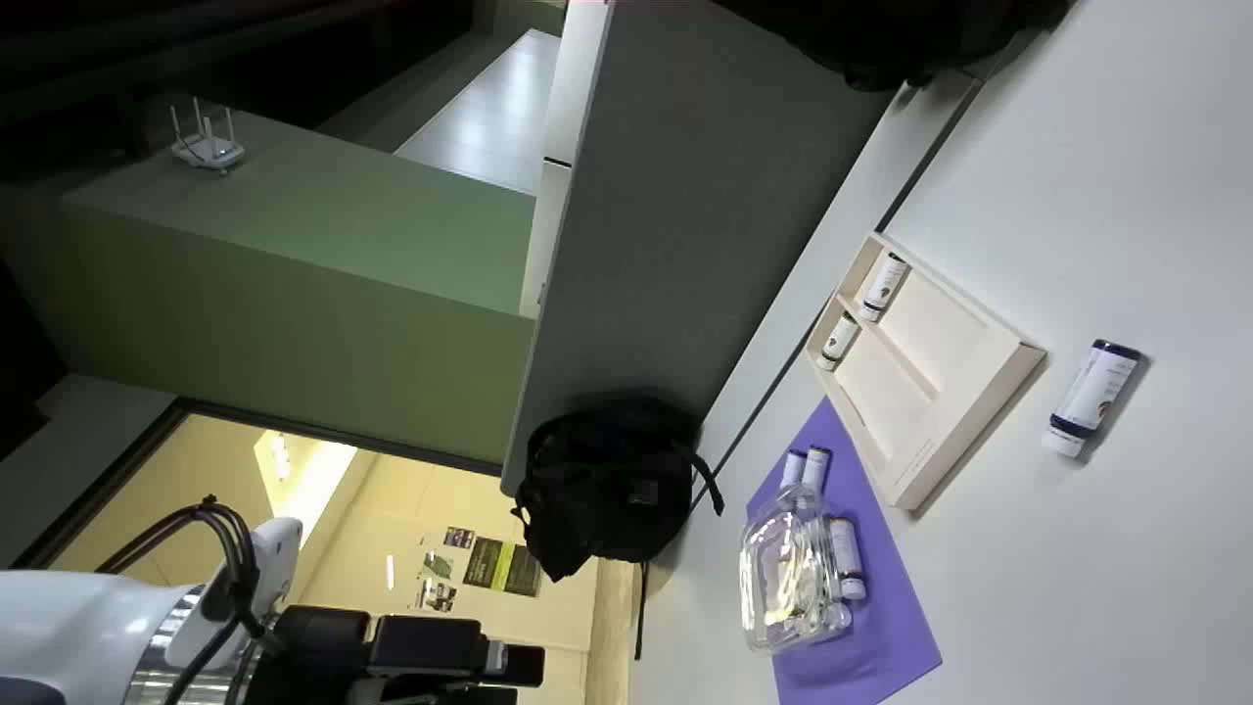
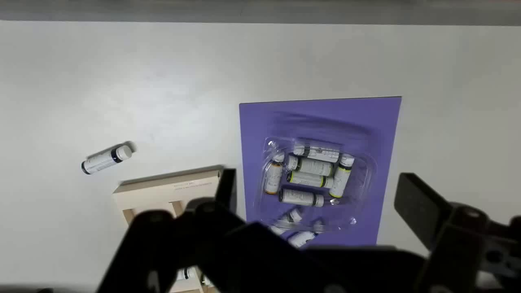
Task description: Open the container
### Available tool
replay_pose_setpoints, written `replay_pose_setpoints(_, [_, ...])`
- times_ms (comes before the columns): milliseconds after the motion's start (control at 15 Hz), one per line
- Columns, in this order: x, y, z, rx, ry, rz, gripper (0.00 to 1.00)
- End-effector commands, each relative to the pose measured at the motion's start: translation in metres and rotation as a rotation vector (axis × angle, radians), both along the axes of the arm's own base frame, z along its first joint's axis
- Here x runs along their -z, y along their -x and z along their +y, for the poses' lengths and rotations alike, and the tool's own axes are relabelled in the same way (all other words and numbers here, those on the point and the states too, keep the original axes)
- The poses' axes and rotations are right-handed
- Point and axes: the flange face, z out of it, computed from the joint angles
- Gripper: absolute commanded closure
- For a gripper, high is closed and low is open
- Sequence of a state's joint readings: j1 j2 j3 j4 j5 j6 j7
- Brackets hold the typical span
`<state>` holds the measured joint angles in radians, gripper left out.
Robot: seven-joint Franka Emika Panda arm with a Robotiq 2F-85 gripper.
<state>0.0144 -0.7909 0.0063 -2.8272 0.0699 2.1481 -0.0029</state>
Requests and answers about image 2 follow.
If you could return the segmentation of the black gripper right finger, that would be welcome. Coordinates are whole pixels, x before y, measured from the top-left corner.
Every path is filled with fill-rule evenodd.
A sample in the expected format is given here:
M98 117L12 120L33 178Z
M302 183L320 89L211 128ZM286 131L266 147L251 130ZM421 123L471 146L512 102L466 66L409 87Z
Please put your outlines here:
M521 293L521 216L509 224L442 196L414 172L398 180L395 208L430 250L417 293Z

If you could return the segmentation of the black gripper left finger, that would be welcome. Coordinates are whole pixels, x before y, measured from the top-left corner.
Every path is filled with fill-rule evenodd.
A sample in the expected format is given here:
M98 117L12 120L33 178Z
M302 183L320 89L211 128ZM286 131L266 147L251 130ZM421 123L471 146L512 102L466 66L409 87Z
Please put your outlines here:
M178 271L196 266L183 263L190 253L188 240L196 234L191 214L204 203L235 211L235 185L237 170L224 167L216 195L191 200L180 216L149 209L131 222L123 217L126 234L97 293L170 293Z

